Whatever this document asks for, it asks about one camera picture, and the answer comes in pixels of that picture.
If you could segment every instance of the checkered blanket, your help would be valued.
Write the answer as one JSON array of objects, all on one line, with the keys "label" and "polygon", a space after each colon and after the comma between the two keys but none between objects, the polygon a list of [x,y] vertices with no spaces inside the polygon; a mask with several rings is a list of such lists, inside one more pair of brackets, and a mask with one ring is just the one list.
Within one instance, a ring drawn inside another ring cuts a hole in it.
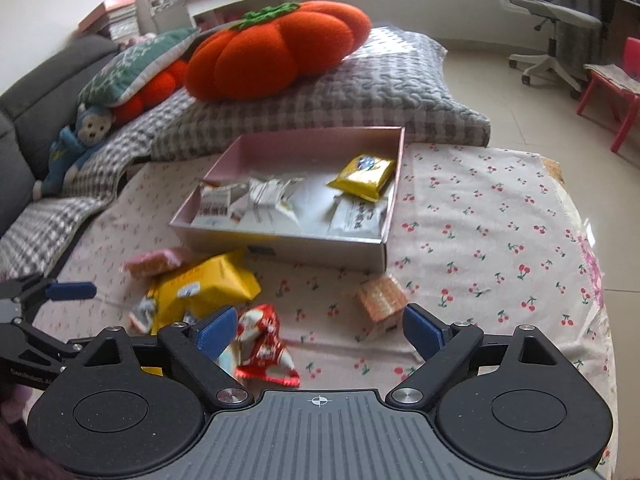
[{"label": "checkered blanket", "polygon": [[456,102],[442,73],[446,49],[423,34],[382,27],[338,67],[253,102],[193,101],[151,145],[153,160],[224,151],[241,134],[329,126],[404,126],[408,142],[486,146],[489,119]]},{"label": "checkered blanket", "polygon": [[204,104],[177,91],[114,134],[61,198],[22,212],[0,239],[0,276],[51,272],[81,225],[116,199],[139,156],[186,159],[222,152],[248,132],[328,126],[402,125],[408,142],[485,146],[489,119],[453,100],[442,74],[445,54],[424,35],[375,28],[338,68],[278,97]]}]

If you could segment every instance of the white shelf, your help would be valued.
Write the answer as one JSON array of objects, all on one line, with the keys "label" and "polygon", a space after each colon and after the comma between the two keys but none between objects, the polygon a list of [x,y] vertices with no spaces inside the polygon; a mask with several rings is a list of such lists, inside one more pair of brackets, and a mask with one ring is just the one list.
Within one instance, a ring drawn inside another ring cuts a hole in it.
[{"label": "white shelf", "polygon": [[181,27],[194,27],[195,17],[210,10],[245,0],[178,0],[172,6],[154,13],[158,32]]}]

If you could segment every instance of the pink plastic stool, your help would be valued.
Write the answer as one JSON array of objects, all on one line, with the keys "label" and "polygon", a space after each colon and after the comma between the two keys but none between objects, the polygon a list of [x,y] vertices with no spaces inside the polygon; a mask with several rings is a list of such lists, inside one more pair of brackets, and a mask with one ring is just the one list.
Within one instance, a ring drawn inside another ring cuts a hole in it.
[{"label": "pink plastic stool", "polygon": [[[587,105],[587,101],[597,83],[602,83],[606,88],[629,102],[625,120],[620,125],[618,134],[610,146],[610,150],[613,153],[617,153],[631,126],[634,124],[640,109],[640,82],[634,79],[640,75],[640,40],[638,38],[626,38],[622,68],[616,65],[585,65],[585,68],[591,73],[591,81],[582,94],[580,104],[578,104],[575,111],[578,115],[582,115],[582,111]],[[613,118],[617,123],[620,123],[620,115],[612,98],[609,99],[609,107],[613,113]]]}]

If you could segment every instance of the silver bolt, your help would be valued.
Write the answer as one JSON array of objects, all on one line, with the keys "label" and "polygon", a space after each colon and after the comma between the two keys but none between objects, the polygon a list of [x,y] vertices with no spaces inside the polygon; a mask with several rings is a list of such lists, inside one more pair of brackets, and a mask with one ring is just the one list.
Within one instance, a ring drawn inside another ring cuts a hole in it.
[{"label": "silver bolt", "polygon": [[401,404],[415,404],[422,400],[423,395],[420,390],[415,388],[398,388],[391,394],[391,397],[395,402]]},{"label": "silver bolt", "polygon": [[248,398],[249,394],[241,388],[225,388],[216,395],[216,399],[225,404],[240,404]]}]

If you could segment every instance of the office chair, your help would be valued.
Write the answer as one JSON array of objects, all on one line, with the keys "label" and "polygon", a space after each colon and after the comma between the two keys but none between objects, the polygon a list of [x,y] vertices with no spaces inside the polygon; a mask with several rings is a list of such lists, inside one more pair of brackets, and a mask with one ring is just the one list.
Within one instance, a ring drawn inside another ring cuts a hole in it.
[{"label": "office chair", "polygon": [[551,69],[556,72],[562,79],[564,79],[569,85],[571,85],[571,96],[574,99],[580,97],[582,88],[578,83],[560,64],[556,58],[556,28],[558,22],[570,23],[582,28],[591,28],[599,30],[602,24],[598,18],[573,10],[568,7],[563,7],[552,3],[552,0],[500,0],[500,4],[507,10],[513,12],[520,12],[522,14],[532,14],[544,18],[544,21],[534,27],[536,30],[542,28],[543,23],[549,20],[553,25],[553,33],[549,38],[546,54],[540,56],[520,56],[519,54],[512,54],[509,56],[509,66],[516,68],[518,62],[532,64],[522,73],[522,83],[525,85],[530,84],[530,75],[535,73],[541,73],[545,70]]}]

